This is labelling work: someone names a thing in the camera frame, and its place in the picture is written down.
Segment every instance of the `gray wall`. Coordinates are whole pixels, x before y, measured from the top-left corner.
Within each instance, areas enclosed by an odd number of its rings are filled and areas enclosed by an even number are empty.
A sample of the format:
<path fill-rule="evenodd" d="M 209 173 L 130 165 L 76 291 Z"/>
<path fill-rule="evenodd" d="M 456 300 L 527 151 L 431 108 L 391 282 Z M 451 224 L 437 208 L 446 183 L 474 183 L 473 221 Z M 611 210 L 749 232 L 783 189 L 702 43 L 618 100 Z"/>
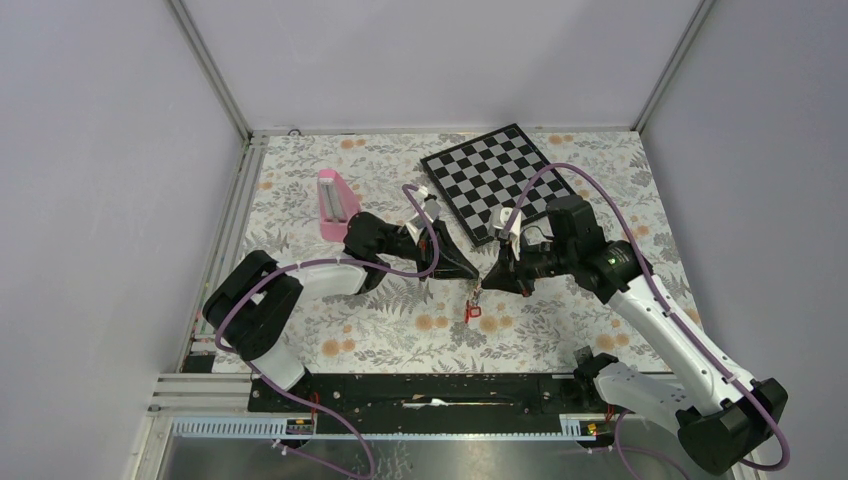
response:
<path fill-rule="evenodd" d="M 238 143 L 164 1 L 0 3 L 0 478 L 119 476 Z"/>
<path fill-rule="evenodd" d="M 254 128 L 627 126 L 698 0 L 186 0 Z"/>
<path fill-rule="evenodd" d="M 769 478 L 844 477 L 846 24 L 844 0 L 719 2 L 644 137 L 706 329 L 789 390 Z"/>

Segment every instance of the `gray leaf pattern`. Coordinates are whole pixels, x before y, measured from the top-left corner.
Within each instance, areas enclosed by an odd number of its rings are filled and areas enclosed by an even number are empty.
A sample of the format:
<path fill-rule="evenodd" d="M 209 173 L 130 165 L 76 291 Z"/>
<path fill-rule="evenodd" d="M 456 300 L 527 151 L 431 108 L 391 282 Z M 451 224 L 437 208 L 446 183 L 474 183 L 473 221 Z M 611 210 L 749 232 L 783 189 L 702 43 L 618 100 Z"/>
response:
<path fill-rule="evenodd" d="M 609 191 L 655 272 L 681 307 L 699 321 L 639 136 L 632 132 L 529 135 L 549 160 L 578 165 Z M 318 231 L 319 170 L 337 170 L 363 208 L 387 222 L 401 223 L 412 215 L 400 191 L 402 184 L 423 184 L 436 192 L 420 159 L 469 138 L 462 134 L 272 137 L 243 251 L 261 248 L 281 262 L 335 256 L 341 245 L 325 242 Z M 600 195 L 571 173 L 562 175 L 592 202 L 607 237 L 623 238 Z M 488 272 L 497 244 L 472 249 L 450 210 L 442 212 L 457 246 L 481 274 Z M 550 234 L 546 220 L 535 225 Z M 530 235 L 541 238 L 538 232 Z M 411 262 L 386 260 L 395 268 L 415 269 Z M 473 287 L 466 281 L 419 282 L 389 275 L 368 294 L 299 305 L 282 341 L 313 372 L 567 372 L 575 366 L 573 351 L 585 345 L 617 355 L 643 371 L 667 368 L 632 326 L 570 277 L 538 281 L 530 298 L 486 291 L 480 299 L 483 315 L 466 325 L 465 301 Z M 248 369 L 237 357 L 218 352 L 213 371 Z"/>

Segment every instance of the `white arm segment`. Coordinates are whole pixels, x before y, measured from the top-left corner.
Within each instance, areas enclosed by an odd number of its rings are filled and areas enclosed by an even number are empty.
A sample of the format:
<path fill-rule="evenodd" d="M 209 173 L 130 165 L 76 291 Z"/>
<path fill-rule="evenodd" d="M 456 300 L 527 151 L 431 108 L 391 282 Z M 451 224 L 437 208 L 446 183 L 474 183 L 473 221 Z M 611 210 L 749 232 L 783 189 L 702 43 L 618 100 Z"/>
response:
<path fill-rule="evenodd" d="M 668 293 L 659 277 L 654 276 L 653 279 L 662 295 L 666 297 L 666 301 L 671 305 L 672 311 L 677 313 L 687 323 L 698 339 L 706 345 L 707 349 L 716 358 L 721 360 L 724 366 L 743 385 L 751 385 L 750 382 L 753 376 L 731 360 L 726 353 L 721 351 L 692 322 L 692 319 L 671 298 L 671 294 Z M 628 283 L 627 286 L 629 289 L 626 292 L 616 292 L 613 295 L 609 301 L 609 305 L 616 313 L 630 322 L 645 337 L 645 340 L 648 341 L 668 366 L 671 367 L 671 370 L 676 374 L 685 389 L 683 393 L 686 395 L 686 398 L 682 399 L 683 401 L 687 403 L 691 402 L 689 405 L 694 405 L 701 415 L 706 416 L 720 411 L 722 409 L 721 402 L 725 399 L 736 402 L 742 397 L 742 394 L 736 387 L 730 383 L 726 383 L 721 373 L 689 342 L 689 339 L 686 338 L 674 321 L 665 316 L 662 306 L 654 300 L 654 294 L 648 287 L 644 276 L 640 275 Z M 617 364 L 610 365 L 601 370 L 600 375 L 595 379 L 595 386 L 598 388 L 598 392 L 608 403 L 614 403 L 633 410 L 636 413 L 644 415 L 648 420 L 656 421 L 656 423 L 666 428 L 672 426 L 670 420 L 665 418 L 667 412 L 663 414 L 655 413 L 654 415 L 658 415 L 656 419 L 648 415 L 653 414 L 652 412 L 655 410 L 664 410 L 670 407 L 673 409 L 671 412 L 673 418 L 674 411 L 688 408 L 688 406 L 681 408 L 683 405 L 682 402 L 671 402 L 673 405 L 670 405 L 668 399 L 671 397 L 669 395 L 674 392 L 668 391 L 665 388 L 667 385 L 638 372 L 626 373 L 626 377 L 630 377 L 631 380 L 629 382 L 626 379 L 624 380 L 625 384 L 632 384 L 635 381 L 638 388 L 629 389 L 627 387 L 625 390 L 619 391 L 620 384 L 616 382 L 620 381 L 622 373 L 611 368 L 615 365 Z M 678 426 L 676 420 L 672 427 L 670 430 L 677 432 Z"/>
<path fill-rule="evenodd" d="M 604 367 L 595 377 L 595 388 L 605 402 L 632 410 L 675 434 L 680 428 L 675 412 L 692 406 L 692 397 L 682 388 L 631 370 L 621 362 Z"/>
<path fill-rule="evenodd" d="M 367 273 L 362 267 L 354 265 L 328 264 L 289 272 L 288 275 L 297 278 L 303 285 L 297 299 L 300 303 L 328 295 L 354 295 L 362 288 Z M 306 372 L 282 335 L 265 355 L 253 361 L 253 365 L 284 390 L 294 386 Z"/>

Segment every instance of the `small red item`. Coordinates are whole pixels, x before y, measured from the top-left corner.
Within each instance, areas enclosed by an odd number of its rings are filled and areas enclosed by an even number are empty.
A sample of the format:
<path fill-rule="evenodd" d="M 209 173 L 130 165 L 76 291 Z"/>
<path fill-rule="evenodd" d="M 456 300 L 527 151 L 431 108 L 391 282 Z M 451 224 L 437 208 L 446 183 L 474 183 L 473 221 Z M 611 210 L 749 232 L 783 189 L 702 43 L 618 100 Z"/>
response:
<path fill-rule="evenodd" d="M 483 311 L 480 307 L 472 305 L 471 301 L 465 302 L 465 323 L 467 324 L 472 318 L 477 318 Z"/>
<path fill-rule="evenodd" d="M 321 404 L 321 396 L 320 396 L 320 395 L 318 395 L 318 392 L 312 392 L 312 394 L 311 394 L 311 395 L 309 395 L 309 401 L 311 401 L 312 403 L 317 403 L 317 404 L 319 404 L 319 405 L 320 405 L 320 404 Z M 312 428 L 315 428 L 315 413 L 316 413 L 317 411 L 318 411 L 318 409 L 316 409 L 316 408 L 312 408 L 312 415 L 311 415 L 311 418 L 312 418 Z"/>

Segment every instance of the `metal floor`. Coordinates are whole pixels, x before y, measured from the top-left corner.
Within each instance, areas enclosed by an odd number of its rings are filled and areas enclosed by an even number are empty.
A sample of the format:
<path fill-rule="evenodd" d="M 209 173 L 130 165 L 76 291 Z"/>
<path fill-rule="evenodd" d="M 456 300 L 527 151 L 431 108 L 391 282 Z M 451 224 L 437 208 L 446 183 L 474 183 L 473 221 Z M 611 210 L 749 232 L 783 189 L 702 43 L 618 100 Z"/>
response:
<path fill-rule="evenodd" d="M 639 419 L 626 419 L 625 445 L 656 449 L 678 461 L 693 480 L 733 479 L 728 472 L 714 477 L 692 463 L 677 439 L 660 427 Z M 615 452 L 564 455 L 580 447 L 573 442 L 477 441 L 375 441 L 378 479 L 622 479 L 631 478 Z M 313 440 L 302 447 L 322 458 L 365 473 L 368 465 L 362 447 L 354 440 Z M 657 460 L 629 454 L 631 465 L 645 479 L 679 479 L 680 474 Z M 336 472 L 294 456 L 283 457 L 266 440 L 174 438 L 166 461 L 165 479 L 179 480 L 279 480 L 345 478 Z"/>

